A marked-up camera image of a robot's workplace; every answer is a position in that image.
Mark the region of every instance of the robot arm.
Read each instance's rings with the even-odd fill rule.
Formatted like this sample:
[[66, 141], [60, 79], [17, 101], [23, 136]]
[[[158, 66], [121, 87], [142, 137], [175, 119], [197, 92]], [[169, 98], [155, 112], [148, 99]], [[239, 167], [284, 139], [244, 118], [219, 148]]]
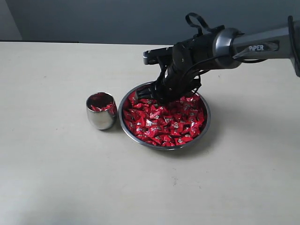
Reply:
[[[201, 26], [192, 23], [190, 17], [195, 17]], [[149, 87], [136, 92], [137, 98], [168, 103], [200, 88], [200, 75], [212, 69], [232, 69], [241, 63], [267, 59], [291, 59], [300, 77], [300, 21], [293, 22], [291, 16], [286, 26], [248, 35], [224, 26], [211, 29], [195, 13], [188, 14], [186, 21], [198, 29], [193, 38], [173, 47], [144, 52], [144, 64], [159, 64], [161, 73]]]

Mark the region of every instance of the metal bowl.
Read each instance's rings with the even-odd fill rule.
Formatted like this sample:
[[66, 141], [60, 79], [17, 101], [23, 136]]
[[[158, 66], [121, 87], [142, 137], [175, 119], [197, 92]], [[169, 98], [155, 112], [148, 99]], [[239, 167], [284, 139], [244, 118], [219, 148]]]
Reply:
[[124, 123], [124, 116], [123, 116], [123, 107], [124, 107], [124, 104], [126, 104], [128, 102], [128, 96], [135, 90], [137, 89], [140, 89], [146, 85], [149, 85], [151, 84], [152, 82], [147, 82], [147, 83], [143, 83], [135, 88], [133, 88], [132, 90], [130, 90], [126, 95], [125, 97], [122, 99], [121, 103], [120, 103], [120, 106], [119, 106], [119, 119], [120, 119], [120, 122], [121, 122], [121, 126], [122, 126], [122, 129], [125, 131], [125, 133], [133, 140], [135, 140], [136, 142], [146, 146], [146, 147], [149, 147], [149, 148], [152, 148], [152, 149], [156, 149], [156, 150], [162, 150], [162, 151], [168, 151], [168, 150], [176, 150], [176, 149], [181, 149], [181, 148], [184, 148], [184, 147], [187, 147], [187, 146], [191, 146], [193, 144], [195, 144], [197, 141], [199, 141], [204, 135], [205, 133], [207, 132], [209, 126], [210, 126], [210, 108], [207, 104], [207, 102], [205, 101], [205, 99], [197, 92], [196, 94], [201, 98], [204, 106], [205, 106], [205, 109], [206, 109], [206, 113], [207, 114], [207, 120], [205, 121], [206, 124], [205, 124], [205, 127], [204, 129], [202, 130], [202, 132], [192, 141], [190, 142], [187, 142], [186, 144], [183, 144], [183, 145], [176, 145], [176, 146], [172, 146], [172, 147], [162, 147], [162, 146], [155, 146], [155, 145], [152, 145], [152, 144], [148, 144], [146, 142], [143, 142], [142, 140], [138, 139], [137, 137], [135, 137], [129, 130], [128, 128], [126, 127], [126, 124]]

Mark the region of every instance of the gray wall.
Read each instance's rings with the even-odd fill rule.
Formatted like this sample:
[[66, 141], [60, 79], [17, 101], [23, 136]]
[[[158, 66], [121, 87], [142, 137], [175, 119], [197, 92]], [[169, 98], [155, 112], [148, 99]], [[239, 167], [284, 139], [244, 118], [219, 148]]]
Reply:
[[5, 0], [0, 0], [0, 40], [21, 40], [19, 30]]
[[299, 0], [7, 0], [24, 40], [174, 44], [190, 38], [185, 15], [255, 32], [300, 19]]

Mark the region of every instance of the white table surface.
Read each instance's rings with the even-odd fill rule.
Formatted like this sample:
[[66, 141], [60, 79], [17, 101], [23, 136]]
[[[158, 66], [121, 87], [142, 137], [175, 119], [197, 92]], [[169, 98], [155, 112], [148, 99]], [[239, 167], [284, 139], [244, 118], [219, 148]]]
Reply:
[[155, 80], [161, 46], [0, 43], [0, 225], [300, 223], [300, 78], [289, 60], [202, 76], [205, 137], [161, 152], [88, 122]]

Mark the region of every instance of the metal cup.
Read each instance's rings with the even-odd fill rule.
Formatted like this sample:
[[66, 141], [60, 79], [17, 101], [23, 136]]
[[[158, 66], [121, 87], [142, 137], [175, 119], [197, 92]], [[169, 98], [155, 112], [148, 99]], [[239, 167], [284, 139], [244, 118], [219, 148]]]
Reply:
[[[111, 104], [112, 106], [101, 112], [92, 110], [94, 107], [106, 107]], [[90, 123], [98, 130], [106, 130], [111, 128], [118, 118], [118, 110], [113, 97], [105, 92], [99, 92], [91, 95], [86, 101], [86, 111]]]

